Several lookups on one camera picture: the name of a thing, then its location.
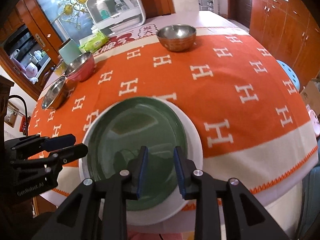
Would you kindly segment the foil covered yellow cup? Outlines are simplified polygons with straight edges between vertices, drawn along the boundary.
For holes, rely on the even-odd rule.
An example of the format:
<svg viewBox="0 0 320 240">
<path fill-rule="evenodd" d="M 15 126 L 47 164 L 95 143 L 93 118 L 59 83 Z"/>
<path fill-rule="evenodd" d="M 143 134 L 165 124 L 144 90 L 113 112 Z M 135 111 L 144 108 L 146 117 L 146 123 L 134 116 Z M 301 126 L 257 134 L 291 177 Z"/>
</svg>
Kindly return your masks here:
<svg viewBox="0 0 320 240">
<path fill-rule="evenodd" d="M 57 76 L 62 76 L 65 74 L 67 67 L 68 67 L 68 65 L 65 63 L 65 61 L 63 59 L 61 59 L 60 62 L 58 63 L 58 65 L 56 66 L 54 73 Z"/>
</svg>

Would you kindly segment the steel bowl red outside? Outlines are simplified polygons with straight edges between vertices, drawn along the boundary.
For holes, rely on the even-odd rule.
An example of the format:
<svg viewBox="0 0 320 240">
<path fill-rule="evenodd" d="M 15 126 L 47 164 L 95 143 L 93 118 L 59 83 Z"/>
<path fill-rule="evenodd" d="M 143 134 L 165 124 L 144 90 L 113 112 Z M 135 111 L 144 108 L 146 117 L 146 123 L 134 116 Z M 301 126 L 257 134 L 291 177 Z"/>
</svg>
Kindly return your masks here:
<svg viewBox="0 0 320 240">
<path fill-rule="evenodd" d="M 93 54 L 88 51 L 78 56 L 68 65 L 65 77 L 69 80 L 84 82 L 93 75 L 94 68 L 95 61 Z"/>
</svg>

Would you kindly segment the small steel bowl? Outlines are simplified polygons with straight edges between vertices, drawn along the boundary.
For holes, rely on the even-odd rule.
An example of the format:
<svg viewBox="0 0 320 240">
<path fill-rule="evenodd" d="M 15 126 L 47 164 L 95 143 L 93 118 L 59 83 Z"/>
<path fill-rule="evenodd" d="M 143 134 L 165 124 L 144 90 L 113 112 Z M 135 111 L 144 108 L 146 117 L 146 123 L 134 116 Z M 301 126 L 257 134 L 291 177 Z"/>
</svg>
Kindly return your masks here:
<svg viewBox="0 0 320 240">
<path fill-rule="evenodd" d="M 76 82 L 68 79 L 65 76 L 59 77 L 54 81 L 46 92 L 42 100 L 42 109 L 54 109 L 60 108 L 67 100 L 67 96 L 70 90 L 76 87 Z"/>
</svg>

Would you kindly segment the large white plate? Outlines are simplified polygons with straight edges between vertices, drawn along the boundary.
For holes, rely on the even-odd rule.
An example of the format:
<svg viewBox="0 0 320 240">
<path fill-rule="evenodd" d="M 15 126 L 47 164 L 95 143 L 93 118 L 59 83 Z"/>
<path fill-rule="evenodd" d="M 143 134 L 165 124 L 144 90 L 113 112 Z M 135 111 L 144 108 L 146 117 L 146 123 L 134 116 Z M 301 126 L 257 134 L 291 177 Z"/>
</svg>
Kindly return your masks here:
<svg viewBox="0 0 320 240">
<path fill-rule="evenodd" d="M 183 150 L 183 152 L 187 158 L 191 159 L 195 163 L 197 168 L 202 168 L 203 150 L 201 140 L 199 133 L 191 119 L 175 104 L 163 99 L 154 99 L 167 104 L 178 116 L 184 127 L 188 144 L 187 149 Z M 88 138 L 92 133 L 92 128 L 95 126 L 100 117 L 118 103 L 120 102 L 116 102 L 107 107 L 107 109 L 105 109 L 97 117 L 97 119 L 93 121 L 93 124 L 91 124 L 83 138 L 85 145 L 88 143 Z M 79 162 L 79 174 L 81 179 L 91 178 L 88 173 L 86 156 Z M 129 226 L 136 228 L 138 231 L 180 231 L 184 227 L 190 226 L 194 221 L 195 213 L 193 211 L 183 211 L 183 208 L 186 207 L 187 203 L 188 202 L 182 198 L 177 183 L 176 189 L 174 189 L 170 196 L 162 203 L 146 210 L 127 210 L 127 223 Z"/>
</svg>

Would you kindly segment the pink printed tablecloth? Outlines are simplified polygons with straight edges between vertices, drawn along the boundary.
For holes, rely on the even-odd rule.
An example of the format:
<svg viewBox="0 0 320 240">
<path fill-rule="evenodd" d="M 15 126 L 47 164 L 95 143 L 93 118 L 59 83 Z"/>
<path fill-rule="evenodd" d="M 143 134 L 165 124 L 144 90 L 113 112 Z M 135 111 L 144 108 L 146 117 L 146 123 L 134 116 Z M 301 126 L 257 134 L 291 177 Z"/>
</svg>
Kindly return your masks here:
<svg viewBox="0 0 320 240">
<path fill-rule="evenodd" d="M 161 33 L 183 37 L 183 27 L 191 27 L 195 40 L 180 52 L 162 46 Z M 236 76 L 239 57 L 235 49 L 248 38 L 248 32 L 210 11 L 179 12 L 149 19 L 146 24 L 117 34 L 94 53 L 93 73 L 85 82 L 67 80 L 62 106 L 79 107 L 85 102 L 123 100 L 149 96 L 170 102 L 182 93 L 195 93 L 206 85 L 220 98 L 255 98 L 253 86 Z"/>
</svg>

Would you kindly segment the green wet wipes pack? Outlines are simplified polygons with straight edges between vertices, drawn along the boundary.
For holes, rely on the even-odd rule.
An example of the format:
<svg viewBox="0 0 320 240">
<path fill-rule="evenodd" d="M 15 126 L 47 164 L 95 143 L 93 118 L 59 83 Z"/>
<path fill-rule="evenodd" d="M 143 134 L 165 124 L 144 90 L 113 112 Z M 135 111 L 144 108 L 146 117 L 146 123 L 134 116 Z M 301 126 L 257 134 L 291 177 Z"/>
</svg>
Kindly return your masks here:
<svg viewBox="0 0 320 240">
<path fill-rule="evenodd" d="M 98 31 L 92 35 L 84 37 L 79 40 L 80 46 L 79 49 L 82 53 L 90 51 L 94 53 L 99 48 L 101 48 L 104 44 L 109 41 L 108 37 L 104 35 L 102 32 Z"/>
</svg>

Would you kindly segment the gold flower decoration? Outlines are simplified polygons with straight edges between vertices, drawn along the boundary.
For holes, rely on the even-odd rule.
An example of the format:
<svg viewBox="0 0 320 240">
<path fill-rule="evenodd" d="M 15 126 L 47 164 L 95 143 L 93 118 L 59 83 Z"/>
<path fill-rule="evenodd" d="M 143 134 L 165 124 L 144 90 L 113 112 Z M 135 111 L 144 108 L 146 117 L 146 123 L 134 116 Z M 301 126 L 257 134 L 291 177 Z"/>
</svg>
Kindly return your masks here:
<svg viewBox="0 0 320 240">
<path fill-rule="evenodd" d="M 76 29 L 81 29 L 80 17 L 88 14 L 86 8 L 87 0 L 58 0 L 57 1 L 57 16 L 51 22 L 55 23 L 57 20 L 72 24 Z"/>
</svg>

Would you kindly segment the blue plastic stool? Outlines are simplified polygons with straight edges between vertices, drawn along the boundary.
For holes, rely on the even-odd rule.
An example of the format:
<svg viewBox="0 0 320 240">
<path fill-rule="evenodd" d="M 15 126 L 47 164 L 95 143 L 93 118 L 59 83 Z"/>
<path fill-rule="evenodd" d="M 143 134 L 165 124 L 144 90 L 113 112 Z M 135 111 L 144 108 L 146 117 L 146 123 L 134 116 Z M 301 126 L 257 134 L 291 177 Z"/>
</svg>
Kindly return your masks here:
<svg viewBox="0 0 320 240">
<path fill-rule="evenodd" d="M 285 71 L 285 73 L 288 75 L 292 83 L 295 85 L 295 88 L 300 91 L 300 82 L 298 79 L 298 76 L 295 74 L 295 72 L 291 69 L 289 65 L 284 63 L 283 61 L 277 60 L 277 62 L 280 64 L 282 69 Z"/>
</svg>

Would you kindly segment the wooden cabinets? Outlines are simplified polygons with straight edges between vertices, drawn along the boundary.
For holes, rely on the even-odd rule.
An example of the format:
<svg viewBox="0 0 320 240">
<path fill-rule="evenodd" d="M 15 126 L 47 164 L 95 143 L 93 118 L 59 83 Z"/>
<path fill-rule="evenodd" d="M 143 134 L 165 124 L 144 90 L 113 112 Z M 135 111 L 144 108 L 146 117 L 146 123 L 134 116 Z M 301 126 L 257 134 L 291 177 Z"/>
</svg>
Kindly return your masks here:
<svg viewBox="0 0 320 240">
<path fill-rule="evenodd" d="M 302 0 L 228 0 L 229 16 L 276 59 L 289 65 L 300 85 L 319 74 L 319 25 Z"/>
</svg>

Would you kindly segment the white sterilizer cabinet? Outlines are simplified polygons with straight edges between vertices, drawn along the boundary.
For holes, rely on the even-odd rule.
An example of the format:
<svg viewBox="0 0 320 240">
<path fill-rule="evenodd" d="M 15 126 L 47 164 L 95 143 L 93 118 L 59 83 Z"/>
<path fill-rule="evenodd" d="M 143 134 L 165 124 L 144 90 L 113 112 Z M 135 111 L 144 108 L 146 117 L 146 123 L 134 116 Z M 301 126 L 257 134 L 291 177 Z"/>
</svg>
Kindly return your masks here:
<svg viewBox="0 0 320 240">
<path fill-rule="evenodd" d="M 141 0 L 87 0 L 86 8 L 95 28 L 105 35 L 141 26 L 146 20 Z"/>
</svg>

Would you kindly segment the green plate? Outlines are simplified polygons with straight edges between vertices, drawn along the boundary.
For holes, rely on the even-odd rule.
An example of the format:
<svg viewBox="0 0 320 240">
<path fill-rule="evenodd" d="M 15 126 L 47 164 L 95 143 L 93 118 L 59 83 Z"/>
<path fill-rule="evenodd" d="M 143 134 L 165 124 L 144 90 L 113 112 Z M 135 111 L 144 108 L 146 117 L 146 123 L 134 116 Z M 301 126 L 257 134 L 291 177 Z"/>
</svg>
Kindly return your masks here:
<svg viewBox="0 0 320 240">
<path fill-rule="evenodd" d="M 95 181 L 110 178 L 148 148 L 146 178 L 138 201 L 129 200 L 129 211 L 152 208 L 177 187 L 173 153 L 187 149 L 184 127 L 165 103 L 147 97 L 126 99 L 104 113 L 88 138 L 88 173 Z"/>
</svg>

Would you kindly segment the orange H-pattern blanket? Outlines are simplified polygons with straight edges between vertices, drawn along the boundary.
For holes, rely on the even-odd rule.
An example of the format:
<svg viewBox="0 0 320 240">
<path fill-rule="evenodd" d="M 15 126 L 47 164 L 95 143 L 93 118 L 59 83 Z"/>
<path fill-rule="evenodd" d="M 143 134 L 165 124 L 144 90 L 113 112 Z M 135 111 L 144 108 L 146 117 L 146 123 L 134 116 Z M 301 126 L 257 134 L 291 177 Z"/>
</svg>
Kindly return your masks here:
<svg viewBox="0 0 320 240">
<path fill-rule="evenodd" d="M 265 204 L 281 197 L 318 163 L 305 104 L 276 59 L 235 28 L 199 28 L 195 45 L 172 53 L 147 36 L 94 54 L 95 74 L 67 92 L 57 110 L 37 103 L 31 134 L 72 133 L 81 141 L 110 105 L 134 96 L 168 100 L 193 122 L 203 168 L 238 178 Z"/>
</svg>

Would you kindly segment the large steel bowl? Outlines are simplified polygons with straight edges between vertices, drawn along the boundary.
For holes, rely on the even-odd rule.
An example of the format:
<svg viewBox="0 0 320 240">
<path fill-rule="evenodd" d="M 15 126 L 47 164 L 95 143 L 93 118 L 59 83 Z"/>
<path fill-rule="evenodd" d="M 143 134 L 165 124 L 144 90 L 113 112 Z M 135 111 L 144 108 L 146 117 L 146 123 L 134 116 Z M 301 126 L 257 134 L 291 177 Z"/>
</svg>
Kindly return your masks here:
<svg viewBox="0 0 320 240">
<path fill-rule="evenodd" d="M 182 52 L 194 45 L 196 28 L 186 24 L 173 24 L 157 31 L 156 36 L 168 51 Z"/>
</svg>

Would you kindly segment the light green ceramic jar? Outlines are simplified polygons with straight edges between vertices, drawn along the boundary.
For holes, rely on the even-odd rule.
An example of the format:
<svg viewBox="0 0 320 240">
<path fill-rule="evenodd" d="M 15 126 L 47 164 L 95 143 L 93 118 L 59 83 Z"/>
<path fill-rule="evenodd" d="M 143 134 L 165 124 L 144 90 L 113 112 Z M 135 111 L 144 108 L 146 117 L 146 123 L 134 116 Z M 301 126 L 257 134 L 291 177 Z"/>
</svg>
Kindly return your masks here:
<svg viewBox="0 0 320 240">
<path fill-rule="evenodd" d="M 82 54 L 76 42 L 70 38 L 61 44 L 58 52 L 66 64 L 70 64 Z"/>
</svg>

